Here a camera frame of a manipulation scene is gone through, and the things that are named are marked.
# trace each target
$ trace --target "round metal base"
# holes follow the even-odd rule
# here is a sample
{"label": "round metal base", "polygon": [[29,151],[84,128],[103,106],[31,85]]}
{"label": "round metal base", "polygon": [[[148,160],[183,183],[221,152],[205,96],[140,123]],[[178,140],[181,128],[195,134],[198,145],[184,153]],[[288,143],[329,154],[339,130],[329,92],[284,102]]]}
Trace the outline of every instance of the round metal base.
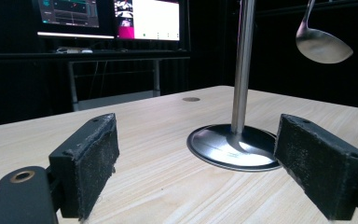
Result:
{"label": "round metal base", "polygon": [[197,129],[187,138],[187,146],[200,159],[235,171],[274,170],[280,164],[273,156],[276,136],[245,126],[241,134],[231,132],[230,124]]}

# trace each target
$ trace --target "metal stand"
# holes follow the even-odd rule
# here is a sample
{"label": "metal stand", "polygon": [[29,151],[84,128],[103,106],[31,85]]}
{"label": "metal stand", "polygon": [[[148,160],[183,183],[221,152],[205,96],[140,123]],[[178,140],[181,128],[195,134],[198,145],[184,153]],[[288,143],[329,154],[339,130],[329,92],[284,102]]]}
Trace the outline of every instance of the metal stand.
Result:
{"label": "metal stand", "polygon": [[255,0],[241,1],[234,104],[231,125],[197,129],[187,138],[190,150],[208,163],[236,171],[268,171],[280,167],[273,157],[276,136],[244,126],[252,53]]}

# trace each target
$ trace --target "light wood tabletop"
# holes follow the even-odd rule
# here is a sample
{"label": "light wood tabletop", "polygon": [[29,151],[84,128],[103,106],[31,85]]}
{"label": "light wood tabletop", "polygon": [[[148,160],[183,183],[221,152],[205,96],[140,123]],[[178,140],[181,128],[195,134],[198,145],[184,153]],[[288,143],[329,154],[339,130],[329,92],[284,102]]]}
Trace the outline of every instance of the light wood tabletop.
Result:
{"label": "light wood tabletop", "polygon": [[[115,113],[116,173],[86,223],[329,223],[283,168],[230,171],[187,148],[194,130],[231,122],[233,92],[219,86],[1,125],[0,179],[24,166],[48,167],[48,155],[87,120]],[[358,148],[358,108],[249,91],[246,125],[276,133],[281,114],[308,119]],[[358,223],[358,209],[342,223]]]}

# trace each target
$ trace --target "metal spoon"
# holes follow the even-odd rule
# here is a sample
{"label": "metal spoon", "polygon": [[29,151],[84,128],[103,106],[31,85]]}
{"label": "metal spoon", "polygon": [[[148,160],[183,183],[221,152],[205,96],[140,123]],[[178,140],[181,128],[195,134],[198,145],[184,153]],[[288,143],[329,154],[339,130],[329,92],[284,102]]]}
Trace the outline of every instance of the metal spoon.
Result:
{"label": "metal spoon", "polygon": [[310,29],[308,18],[315,0],[310,0],[304,18],[297,30],[298,50],[317,63],[340,63],[353,54],[353,50],[342,40],[326,32]]}

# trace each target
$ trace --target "television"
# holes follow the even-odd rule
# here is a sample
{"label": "television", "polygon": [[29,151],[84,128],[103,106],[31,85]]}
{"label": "television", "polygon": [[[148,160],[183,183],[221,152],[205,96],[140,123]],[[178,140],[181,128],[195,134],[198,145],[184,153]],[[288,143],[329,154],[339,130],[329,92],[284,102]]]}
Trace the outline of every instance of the television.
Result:
{"label": "television", "polygon": [[114,0],[117,39],[180,40],[179,0]]}
{"label": "television", "polygon": [[33,0],[33,6],[39,36],[115,38],[113,0]]}

